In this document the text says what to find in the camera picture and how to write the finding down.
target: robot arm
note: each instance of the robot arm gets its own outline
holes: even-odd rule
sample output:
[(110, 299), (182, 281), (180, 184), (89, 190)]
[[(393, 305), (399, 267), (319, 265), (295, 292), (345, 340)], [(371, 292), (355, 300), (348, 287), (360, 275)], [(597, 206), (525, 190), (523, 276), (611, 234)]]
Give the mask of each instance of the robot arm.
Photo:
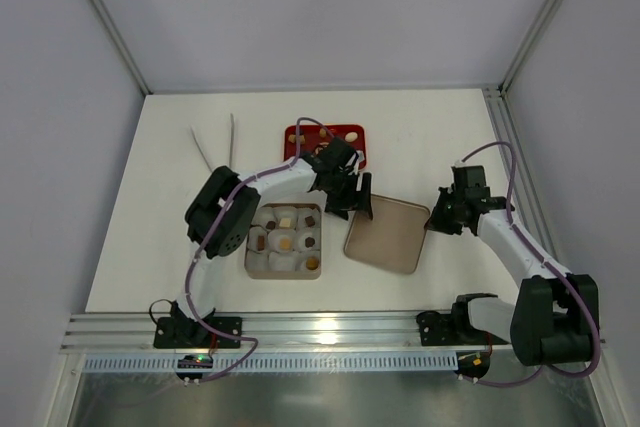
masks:
[[(329, 145), (313, 155), (303, 153), (298, 162), (291, 159), (256, 174), (238, 174), (226, 166), (215, 169), (187, 210), (187, 235), (200, 245), (207, 236), (228, 197), (245, 179), (254, 178), (242, 186), (223, 215), (217, 229), (206, 244), (204, 253), (210, 263), (200, 262), (192, 273), (194, 291), (191, 300), (202, 319), (214, 321), (213, 286), (221, 257), (228, 256), (244, 242), (256, 210), (261, 205), (281, 198), (321, 190), (327, 193), (325, 212), (347, 220), (349, 211), (360, 211), (373, 218), (371, 207), (371, 174), (358, 172), (358, 153), (344, 140), (334, 138)], [(190, 345), (206, 343), (209, 333), (197, 323), (182, 291), (170, 312), (171, 323), (164, 325), (164, 335), (175, 334)]]
[[(593, 344), (586, 319), (546, 265), (573, 285), (597, 325), (598, 289), (593, 279), (572, 274), (544, 251), (506, 199), (491, 196), (483, 167), (453, 167), (453, 177), (451, 187), (440, 188), (428, 228), (450, 235), (469, 228), (496, 253), (520, 287), (515, 306), (491, 295), (459, 298), (468, 299), (471, 327), (511, 342), (524, 365), (590, 360)], [(554, 304), (566, 311), (554, 309)]]

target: white cable carrier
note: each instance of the white cable carrier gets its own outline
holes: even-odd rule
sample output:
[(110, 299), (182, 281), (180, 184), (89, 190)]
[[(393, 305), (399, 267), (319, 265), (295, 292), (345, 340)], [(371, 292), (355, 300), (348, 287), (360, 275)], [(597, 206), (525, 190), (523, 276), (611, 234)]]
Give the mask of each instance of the white cable carrier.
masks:
[[(83, 373), (186, 373), (218, 372), (230, 366), (243, 354), (217, 352), (213, 362), (206, 354), (199, 357), (207, 368), (193, 361), (190, 367), (180, 366), (186, 354), (89, 354)], [(233, 373), (337, 373), (337, 372), (420, 372), (457, 370), (455, 351), (438, 352), (305, 352), (255, 353)]]

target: metal floor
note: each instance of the metal floor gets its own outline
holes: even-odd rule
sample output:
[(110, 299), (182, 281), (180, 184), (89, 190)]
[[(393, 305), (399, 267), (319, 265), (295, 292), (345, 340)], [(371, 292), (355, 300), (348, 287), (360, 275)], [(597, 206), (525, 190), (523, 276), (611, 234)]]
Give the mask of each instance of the metal floor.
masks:
[[(526, 375), (510, 351), (494, 352), (487, 379)], [(163, 386), (174, 387), (147, 399)], [(133, 408), (116, 403), (142, 400)], [(71, 426), (603, 426), (589, 381), (546, 372), (495, 389), (451, 372), (234, 375), (183, 387), (173, 374), (83, 374)]]

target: gray wall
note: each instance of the gray wall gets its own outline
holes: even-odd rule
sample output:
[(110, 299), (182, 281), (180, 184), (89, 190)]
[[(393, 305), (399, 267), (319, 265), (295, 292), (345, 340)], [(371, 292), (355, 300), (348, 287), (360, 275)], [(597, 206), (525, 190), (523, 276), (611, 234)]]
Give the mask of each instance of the gray wall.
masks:
[(543, 0), (104, 0), (167, 90), (497, 84)]
[(0, 12), (0, 412), (24, 426), (83, 310), (142, 96), (85, 0)]
[(640, 397), (640, 0), (565, 0), (510, 99), (562, 256)]

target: red tray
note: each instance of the red tray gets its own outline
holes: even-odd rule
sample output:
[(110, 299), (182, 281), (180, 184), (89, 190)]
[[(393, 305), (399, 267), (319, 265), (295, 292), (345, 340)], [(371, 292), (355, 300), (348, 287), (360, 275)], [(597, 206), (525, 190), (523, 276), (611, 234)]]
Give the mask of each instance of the red tray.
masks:
[[(355, 132), (358, 134), (358, 138), (351, 142), (351, 145), (356, 150), (361, 150), (364, 153), (364, 160), (360, 162), (360, 169), (364, 169), (367, 165), (367, 144), (364, 140), (364, 129), (357, 124), (335, 124), (327, 125), (327, 128), (335, 135), (344, 139), (345, 135), (349, 132)], [(300, 146), (302, 152), (314, 152), (318, 147), (322, 148), (323, 144), (328, 144), (331, 137), (327, 135), (325, 138), (320, 137), (319, 125), (301, 125), (300, 135), (304, 135), (304, 144)], [(296, 144), (289, 142), (289, 136), (295, 135), (296, 126), (290, 125), (284, 131), (284, 160), (287, 160), (296, 155)]]

